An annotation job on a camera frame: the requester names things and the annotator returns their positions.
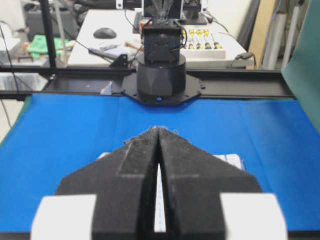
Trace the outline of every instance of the green panel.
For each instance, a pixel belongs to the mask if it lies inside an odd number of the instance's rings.
[[[310,3],[293,58],[282,74],[320,132],[320,0]]]

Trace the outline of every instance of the blue cloth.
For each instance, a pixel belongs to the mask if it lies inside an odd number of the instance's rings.
[[[29,232],[62,178],[153,126],[215,155],[238,154],[275,193],[290,231],[320,230],[320,135],[297,101],[199,99],[149,107],[126,97],[32,97],[0,147],[0,232]]]

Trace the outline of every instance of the white table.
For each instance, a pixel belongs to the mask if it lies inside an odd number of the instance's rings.
[[[135,22],[137,11],[127,11],[127,17],[132,24]],[[115,39],[96,39],[94,33],[100,28],[110,28],[117,33]],[[218,24],[213,23],[208,28],[214,28],[215,32],[225,33],[225,30]],[[87,48],[98,48],[102,43],[110,45],[122,45],[129,41],[139,41],[140,35],[133,34],[133,27],[125,18],[123,10],[90,10],[84,20],[77,40]],[[187,68],[210,70],[210,69],[226,69],[231,66],[235,57],[239,54],[246,53],[246,50],[230,35],[220,34],[220,44],[226,49],[226,59],[186,59]],[[69,67],[108,67],[110,64],[98,56],[88,53],[88,50],[75,44],[70,55]],[[233,67],[253,66],[254,60],[235,61]]]

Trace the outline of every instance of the black mounting plate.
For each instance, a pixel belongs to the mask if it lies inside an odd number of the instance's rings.
[[[200,79],[187,75],[186,87],[182,93],[168,97],[141,95],[138,92],[137,74],[133,73],[124,78],[122,94],[141,102],[144,105],[175,106],[200,96],[203,87],[204,85]]]

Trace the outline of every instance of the black pole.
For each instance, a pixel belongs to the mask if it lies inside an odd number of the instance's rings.
[[[57,55],[56,55],[54,30],[52,27],[49,2],[48,2],[48,0],[40,0],[39,2],[41,4],[43,26],[44,26],[45,36],[46,36],[46,43],[48,46],[50,66],[51,66],[51,68],[56,69],[57,68],[57,63],[56,63]]]

